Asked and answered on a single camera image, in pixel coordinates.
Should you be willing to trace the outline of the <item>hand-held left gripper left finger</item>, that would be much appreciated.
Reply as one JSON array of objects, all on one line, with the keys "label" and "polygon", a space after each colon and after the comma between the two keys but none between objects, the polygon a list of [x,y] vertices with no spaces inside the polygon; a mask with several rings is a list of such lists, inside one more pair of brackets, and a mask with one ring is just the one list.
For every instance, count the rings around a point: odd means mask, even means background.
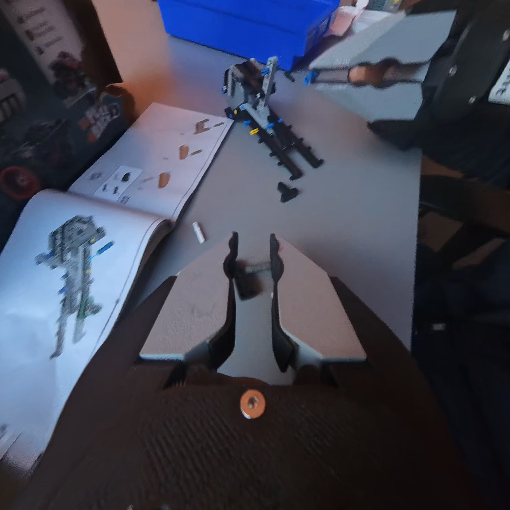
[{"label": "hand-held left gripper left finger", "polygon": [[235,346],[237,232],[182,269],[139,352],[144,362],[201,364],[216,371]]}]

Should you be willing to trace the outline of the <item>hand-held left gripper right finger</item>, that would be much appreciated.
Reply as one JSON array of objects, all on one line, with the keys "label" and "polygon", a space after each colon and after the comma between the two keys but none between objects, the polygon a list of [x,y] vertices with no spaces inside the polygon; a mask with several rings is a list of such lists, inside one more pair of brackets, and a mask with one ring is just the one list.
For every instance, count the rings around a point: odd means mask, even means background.
[{"label": "hand-held left gripper right finger", "polygon": [[327,272],[270,235],[272,349],[279,370],[363,363],[367,355]]}]

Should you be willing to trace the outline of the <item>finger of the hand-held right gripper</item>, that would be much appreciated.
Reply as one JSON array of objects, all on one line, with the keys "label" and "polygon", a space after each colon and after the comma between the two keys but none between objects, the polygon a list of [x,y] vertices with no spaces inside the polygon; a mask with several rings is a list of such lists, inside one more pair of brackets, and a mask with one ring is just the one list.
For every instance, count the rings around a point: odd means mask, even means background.
[{"label": "finger of the hand-held right gripper", "polygon": [[400,12],[344,37],[309,64],[309,70],[341,69],[390,59],[402,64],[429,61],[446,41],[456,10]]},{"label": "finger of the hand-held right gripper", "polygon": [[424,76],[419,76],[417,80],[397,82],[385,88],[315,79],[314,88],[366,122],[414,120],[423,102],[424,79]]}]

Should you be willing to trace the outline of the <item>black lego subassembly with axle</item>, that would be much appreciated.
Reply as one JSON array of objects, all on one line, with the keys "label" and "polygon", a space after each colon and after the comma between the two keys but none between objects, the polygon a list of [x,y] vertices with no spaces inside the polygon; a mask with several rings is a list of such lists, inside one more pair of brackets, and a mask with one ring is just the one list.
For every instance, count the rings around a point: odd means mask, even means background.
[{"label": "black lego subassembly with axle", "polygon": [[235,264],[234,284],[240,301],[248,301],[264,291],[260,275],[271,275],[271,262],[250,264],[247,261],[237,261]]}]

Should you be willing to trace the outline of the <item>grey and black lego model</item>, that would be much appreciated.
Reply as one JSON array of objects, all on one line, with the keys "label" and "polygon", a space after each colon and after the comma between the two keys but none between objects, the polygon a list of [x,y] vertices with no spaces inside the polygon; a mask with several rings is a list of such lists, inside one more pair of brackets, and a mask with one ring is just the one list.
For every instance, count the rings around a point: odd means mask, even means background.
[{"label": "grey and black lego model", "polygon": [[287,169],[294,181],[301,178],[303,172],[289,156],[291,151],[297,151],[315,169],[324,161],[270,107],[269,100],[276,92],[278,70],[277,56],[269,57],[266,63],[251,58],[231,65],[224,72],[221,91],[227,102],[226,117],[247,126],[250,135],[258,137],[258,142],[269,149],[270,156]]}]

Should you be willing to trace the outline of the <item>open lego instruction booklet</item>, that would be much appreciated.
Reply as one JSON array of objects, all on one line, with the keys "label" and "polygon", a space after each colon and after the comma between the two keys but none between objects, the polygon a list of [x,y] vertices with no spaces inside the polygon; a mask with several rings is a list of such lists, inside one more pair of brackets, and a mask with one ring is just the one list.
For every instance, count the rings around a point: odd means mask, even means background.
[{"label": "open lego instruction booklet", "polygon": [[1,253],[1,468],[34,468],[232,124],[153,103],[67,192],[29,200]]}]

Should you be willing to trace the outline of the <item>dark monster truck lego box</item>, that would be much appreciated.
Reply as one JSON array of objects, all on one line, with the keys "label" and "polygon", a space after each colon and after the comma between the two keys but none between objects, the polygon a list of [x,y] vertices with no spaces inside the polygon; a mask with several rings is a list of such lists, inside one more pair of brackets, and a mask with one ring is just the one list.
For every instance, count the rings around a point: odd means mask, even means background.
[{"label": "dark monster truck lego box", "polygon": [[27,202],[68,187],[134,120],[93,1],[1,1],[1,249]]}]

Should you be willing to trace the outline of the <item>pale pink object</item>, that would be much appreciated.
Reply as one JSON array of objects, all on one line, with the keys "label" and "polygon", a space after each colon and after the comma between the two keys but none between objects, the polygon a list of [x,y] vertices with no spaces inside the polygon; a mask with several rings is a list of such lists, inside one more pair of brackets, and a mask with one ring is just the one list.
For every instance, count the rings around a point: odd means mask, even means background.
[{"label": "pale pink object", "polygon": [[344,36],[363,10],[363,7],[339,6],[335,11],[335,19],[328,29],[328,35],[335,37]]}]

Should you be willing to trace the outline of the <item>blue plastic bin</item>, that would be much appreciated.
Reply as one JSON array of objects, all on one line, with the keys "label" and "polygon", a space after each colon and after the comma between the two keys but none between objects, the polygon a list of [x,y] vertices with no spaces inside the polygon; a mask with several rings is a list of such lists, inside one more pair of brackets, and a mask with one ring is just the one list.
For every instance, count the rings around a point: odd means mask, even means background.
[{"label": "blue plastic bin", "polygon": [[290,71],[322,40],[340,1],[157,1],[178,39]]}]

